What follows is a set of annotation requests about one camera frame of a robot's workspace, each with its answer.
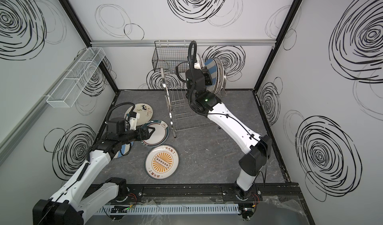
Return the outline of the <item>green red rimmed white plate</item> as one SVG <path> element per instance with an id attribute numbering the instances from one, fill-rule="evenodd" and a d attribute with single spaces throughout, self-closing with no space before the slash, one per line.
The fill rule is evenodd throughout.
<path id="1" fill-rule="evenodd" d="M 153 148 L 162 145 L 169 137 L 170 129 L 163 120 L 154 119 L 142 125 L 142 127 L 144 126 L 155 129 L 154 133 L 148 140 L 140 141 L 140 143 L 145 147 Z"/>

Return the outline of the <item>orange sunburst plate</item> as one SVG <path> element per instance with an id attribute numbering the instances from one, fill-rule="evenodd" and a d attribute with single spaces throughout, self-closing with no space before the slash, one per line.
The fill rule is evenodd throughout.
<path id="1" fill-rule="evenodd" d="M 179 162 L 180 158 L 176 149 L 165 144 L 149 152 L 145 160 L 145 169 L 151 178 L 163 180 L 175 173 Z"/>
<path id="2" fill-rule="evenodd" d="M 221 91 L 223 85 L 224 69 L 219 58 L 214 58 L 214 61 L 217 65 L 216 89 L 214 93 L 218 94 Z"/>

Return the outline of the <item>white plate red characters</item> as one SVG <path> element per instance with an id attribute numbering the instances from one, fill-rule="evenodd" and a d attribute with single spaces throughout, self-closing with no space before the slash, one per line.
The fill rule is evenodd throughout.
<path id="1" fill-rule="evenodd" d="M 204 61 L 199 54 L 196 54 L 195 63 L 200 63 L 201 70 L 205 67 Z"/>

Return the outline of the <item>white plate green cloud outline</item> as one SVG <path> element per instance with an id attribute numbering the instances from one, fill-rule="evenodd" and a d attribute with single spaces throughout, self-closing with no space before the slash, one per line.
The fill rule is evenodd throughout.
<path id="1" fill-rule="evenodd" d="M 217 67 L 218 67 L 218 77 L 217 77 L 218 86 L 217 86 L 216 94 L 222 95 L 225 71 L 224 71 L 224 67 L 222 65 L 222 62 L 219 58 L 217 59 Z"/>

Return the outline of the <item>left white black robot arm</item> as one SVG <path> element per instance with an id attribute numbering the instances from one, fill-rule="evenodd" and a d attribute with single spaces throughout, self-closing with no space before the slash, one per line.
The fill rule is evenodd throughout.
<path id="1" fill-rule="evenodd" d="M 48 200 L 39 200 L 33 208 L 35 225 L 83 225 L 112 200 L 125 201 L 129 196 L 126 180 L 112 177 L 84 197 L 93 181 L 110 163 L 122 146 L 132 141 L 149 139 L 155 132 L 151 126 L 106 132 L 91 147 L 85 162 Z"/>

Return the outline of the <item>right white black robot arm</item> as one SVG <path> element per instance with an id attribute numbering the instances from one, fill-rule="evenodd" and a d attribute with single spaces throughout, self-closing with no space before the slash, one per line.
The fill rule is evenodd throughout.
<path id="1" fill-rule="evenodd" d="M 244 153 L 239 160 L 241 171 L 235 182 L 236 196 L 245 200 L 251 195 L 254 181 L 271 155 L 272 140 L 261 136 L 236 118 L 214 93 L 206 88 L 206 72 L 186 71 L 187 99 L 190 108 L 223 129 Z"/>

